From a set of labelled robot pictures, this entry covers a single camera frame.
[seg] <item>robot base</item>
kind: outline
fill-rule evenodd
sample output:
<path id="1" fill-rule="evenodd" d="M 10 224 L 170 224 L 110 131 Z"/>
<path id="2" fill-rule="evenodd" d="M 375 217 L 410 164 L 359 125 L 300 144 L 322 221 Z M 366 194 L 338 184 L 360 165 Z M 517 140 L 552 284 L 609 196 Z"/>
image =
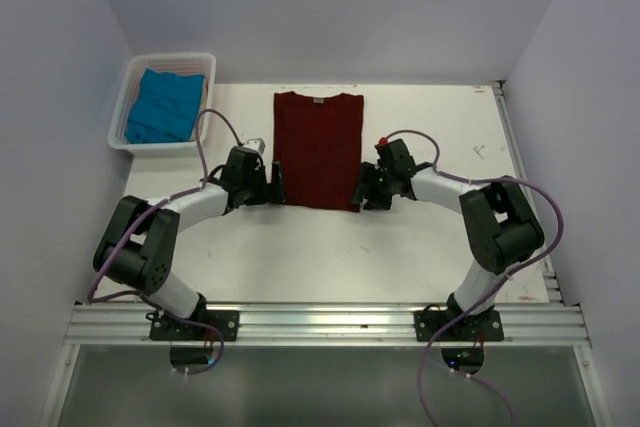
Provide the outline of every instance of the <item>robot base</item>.
<path id="1" fill-rule="evenodd" d="M 428 342 L 442 326 L 461 313 L 453 296 L 449 297 L 446 310 L 440 310 L 437 307 L 428 305 L 424 310 L 413 313 L 418 342 Z M 500 314 L 493 307 L 478 315 L 468 315 L 443 332 L 438 338 L 438 342 L 476 342 L 481 336 L 484 342 L 504 340 Z"/>
<path id="2" fill-rule="evenodd" d="M 209 331 L 184 325 L 158 311 L 146 315 L 151 321 L 149 339 L 169 342 L 209 340 Z M 220 331 L 225 342 L 234 342 L 238 336 L 240 314 L 237 310 L 206 310 L 198 322 L 211 324 Z"/>

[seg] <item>white table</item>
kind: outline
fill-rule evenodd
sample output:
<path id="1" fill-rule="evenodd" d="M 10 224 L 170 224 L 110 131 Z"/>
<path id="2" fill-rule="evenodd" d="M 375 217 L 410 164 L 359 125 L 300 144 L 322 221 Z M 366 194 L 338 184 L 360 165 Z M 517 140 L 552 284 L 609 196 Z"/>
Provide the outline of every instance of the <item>white table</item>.
<path id="1" fill-rule="evenodd" d="M 244 140 L 262 137 L 264 160 L 273 149 L 273 94 L 294 90 L 329 97 L 365 97 L 363 160 L 373 145 L 401 128 L 438 139 L 442 169 L 471 177 L 513 175 L 514 167 L 489 87 L 417 85 L 215 86 L 214 107 Z M 424 139 L 405 136 L 416 162 L 431 160 Z M 233 145 L 226 126 L 211 119 L 205 152 L 209 168 Z M 197 158 L 134 161 L 126 194 L 163 196 L 194 186 Z M 241 208 L 180 234 L 173 271 L 210 301 L 443 302 L 471 262 L 462 218 L 437 205 L 394 198 L 390 212 L 333 212 L 289 206 Z M 108 279 L 99 293 L 122 286 Z M 548 302 L 539 265 L 508 282 L 498 302 Z"/>

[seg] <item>folded blue towel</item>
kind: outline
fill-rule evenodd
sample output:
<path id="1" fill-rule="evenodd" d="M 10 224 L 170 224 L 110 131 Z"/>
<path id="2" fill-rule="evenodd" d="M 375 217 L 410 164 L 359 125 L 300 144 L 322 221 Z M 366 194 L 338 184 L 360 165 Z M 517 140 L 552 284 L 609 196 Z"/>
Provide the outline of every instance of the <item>folded blue towel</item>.
<path id="1" fill-rule="evenodd" d="M 200 110 L 204 75 L 182 76 L 147 69 L 131 107 L 125 137 L 131 144 L 186 142 Z"/>

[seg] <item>laundry basket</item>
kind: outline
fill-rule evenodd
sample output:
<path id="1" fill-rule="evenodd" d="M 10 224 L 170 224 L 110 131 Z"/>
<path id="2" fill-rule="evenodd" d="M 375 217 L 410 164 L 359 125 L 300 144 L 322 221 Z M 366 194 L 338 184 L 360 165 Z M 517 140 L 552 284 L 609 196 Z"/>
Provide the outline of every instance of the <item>laundry basket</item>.
<path id="1" fill-rule="evenodd" d="M 156 72 L 172 72 L 178 75 L 204 74 L 206 79 L 206 101 L 203 108 L 210 109 L 213 101 L 213 81 L 216 73 L 216 58 L 207 53 L 173 53 L 139 55 L 129 63 L 129 68 L 122 81 L 118 100 L 113 111 L 109 127 L 109 146 L 118 150 L 128 150 L 137 157 L 187 156 L 197 153 L 195 137 L 187 142 L 167 144 L 130 144 L 124 136 L 127 130 L 127 119 L 140 91 L 140 79 L 146 69 Z M 200 122 L 200 139 L 207 136 L 210 115 L 205 115 Z"/>

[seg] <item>purple cable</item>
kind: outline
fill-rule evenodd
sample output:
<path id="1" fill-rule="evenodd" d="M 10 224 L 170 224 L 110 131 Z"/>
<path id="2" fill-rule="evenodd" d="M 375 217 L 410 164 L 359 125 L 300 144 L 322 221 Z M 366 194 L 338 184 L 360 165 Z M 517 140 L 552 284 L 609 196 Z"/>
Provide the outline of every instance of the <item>purple cable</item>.
<path id="1" fill-rule="evenodd" d="M 224 121 L 224 123 L 227 124 L 227 127 L 229 127 L 231 134 L 236 139 L 236 144 L 242 145 L 242 141 L 240 140 L 240 137 L 238 137 L 236 129 L 234 129 L 233 126 L 231 125 L 231 122 L 229 122 L 229 119 L 227 119 L 222 113 L 214 109 L 204 109 L 200 111 L 200 113 L 198 114 L 198 117 L 196 117 L 196 125 L 198 126 L 198 132 L 200 132 L 200 120 L 206 113 L 215 114 L 218 117 L 220 117 Z M 198 148 L 198 155 L 200 156 L 200 163 L 202 164 L 202 171 L 204 174 L 202 177 L 202 188 L 204 188 L 205 185 L 207 185 L 207 177 L 209 176 L 209 169 L 207 168 L 207 159 L 204 156 L 204 150 L 202 149 L 202 140 L 200 140 L 200 135 L 196 135 L 196 147 Z"/>
<path id="2" fill-rule="evenodd" d="M 431 420 L 433 425 L 435 425 L 436 427 L 441 427 L 442 424 L 440 424 L 438 422 L 438 420 L 435 418 L 433 412 L 431 411 L 431 409 L 430 409 L 430 407 L 429 407 L 429 405 L 427 403 L 427 399 L 424 396 L 423 386 L 422 386 L 422 372 L 424 371 L 424 365 L 425 365 L 425 362 L 427 360 L 427 357 L 429 356 L 429 352 L 431 351 L 431 347 L 433 346 L 433 343 L 436 340 L 438 340 L 438 338 L 442 335 L 443 332 L 446 332 L 448 329 L 450 329 L 451 327 L 456 325 L 462 319 L 467 317 L 471 312 L 473 312 L 476 308 L 478 308 L 480 305 L 482 305 L 484 302 L 486 302 L 489 298 L 491 298 L 491 296 L 493 296 L 496 292 L 498 292 L 502 288 L 502 286 L 507 282 L 509 277 L 517 274 L 522 269 L 525 269 L 525 268 L 529 267 L 530 265 L 538 262 L 539 260 L 541 260 L 541 259 L 545 258 L 547 255 L 549 255 L 558 246 L 558 244 L 560 243 L 560 239 L 562 239 L 562 235 L 564 234 L 564 217 L 562 216 L 562 212 L 560 211 L 560 207 L 558 206 L 557 202 L 541 187 L 538 187 L 537 185 L 532 184 L 531 182 L 528 182 L 526 180 L 515 179 L 513 177 L 500 177 L 500 178 L 488 178 L 488 179 L 468 179 L 466 177 L 460 177 L 458 175 L 449 174 L 447 172 L 442 172 L 442 171 L 440 171 L 438 169 L 438 161 L 440 160 L 440 146 L 438 145 L 438 142 L 433 137 L 431 137 L 431 136 L 429 136 L 429 135 L 427 135 L 427 134 L 425 134 L 423 132 L 417 131 L 417 130 L 398 130 L 396 132 L 393 132 L 393 133 L 389 134 L 387 136 L 387 138 L 389 138 L 391 136 L 394 136 L 394 135 L 397 135 L 397 134 L 401 134 L 401 133 L 419 135 L 421 137 L 426 138 L 427 140 L 429 140 L 433 144 L 433 146 L 436 149 L 436 155 L 435 155 L 435 158 L 433 160 L 432 168 L 433 168 L 434 172 L 436 172 L 437 174 L 439 174 L 439 175 L 441 175 L 441 176 L 443 176 L 443 177 L 445 177 L 447 179 L 455 180 L 457 182 L 468 182 L 469 184 L 472 184 L 472 185 L 490 184 L 490 183 L 494 183 L 494 182 L 507 182 L 507 183 L 511 183 L 511 184 L 523 185 L 523 186 L 528 187 L 529 189 L 537 192 L 542 197 L 544 197 L 544 199 L 549 203 L 549 205 L 553 209 L 554 213 L 556 214 L 556 219 L 557 219 L 557 222 L 558 222 L 556 236 L 554 237 L 554 239 L 551 242 L 551 244 L 549 244 L 547 246 L 546 249 L 544 249 L 538 255 L 535 255 L 535 256 L 531 257 L 529 260 L 523 262 L 522 264 L 517 265 L 516 267 L 513 267 L 513 268 L 509 269 L 509 271 L 507 272 L 508 276 L 505 275 L 505 277 L 502 278 L 502 280 L 500 280 L 485 295 L 483 295 L 480 299 L 478 299 L 475 304 L 473 304 L 471 307 L 469 307 L 467 310 L 462 312 L 456 318 L 454 318 L 453 320 L 451 320 L 450 322 L 448 322 L 447 324 L 442 326 L 429 339 L 429 342 L 427 343 L 427 345 L 424 348 L 424 351 L 422 353 L 422 358 L 420 360 L 420 366 L 418 368 L 418 375 L 417 375 L 417 378 L 416 378 L 416 384 L 417 384 L 417 387 L 418 387 L 418 395 L 420 397 L 420 403 L 422 404 L 422 408 L 423 408 L 425 414 L 427 414 L 427 417 L 429 417 L 429 420 Z M 499 390 L 496 386 L 494 386 L 492 383 L 490 383 L 489 381 L 481 379 L 481 378 L 478 378 L 478 377 L 472 377 L 472 378 L 476 382 L 478 382 L 478 383 L 484 385 L 485 387 L 487 387 L 488 389 L 494 391 L 503 400 L 503 402 L 505 403 L 507 409 L 509 410 L 510 425 L 514 426 L 515 423 L 516 423 L 516 413 L 515 413 L 515 411 L 513 409 L 513 406 L 511 405 L 511 402 L 509 401 L 509 399 L 507 399 L 506 395 L 501 390 Z"/>
<path id="3" fill-rule="evenodd" d="M 118 297 L 125 297 L 127 295 L 140 296 L 140 292 L 138 292 L 137 290 L 121 290 L 120 292 L 116 292 L 115 294 L 103 295 L 102 297 L 94 297 L 93 303 L 97 304 L 99 302 L 109 302 L 110 300 L 117 299 Z"/>
<path id="4" fill-rule="evenodd" d="M 433 137 L 431 137 L 429 134 L 425 134 L 424 132 L 420 132 L 419 130 L 412 130 L 412 129 L 396 130 L 395 132 L 391 132 L 389 135 L 387 135 L 387 139 L 390 139 L 391 137 L 395 137 L 396 135 L 400 135 L 400 134 L 419 135 L 420 137 L 424 137 L 429 142 L 431 142 L 431 144 L 436 149 L 436 155 L 433 157 L 433 165 L 435 170 L 435 166 L 438 164 L 438 161 L 440 160 L 440 145 L 438 144 L 438 141 Z"/>

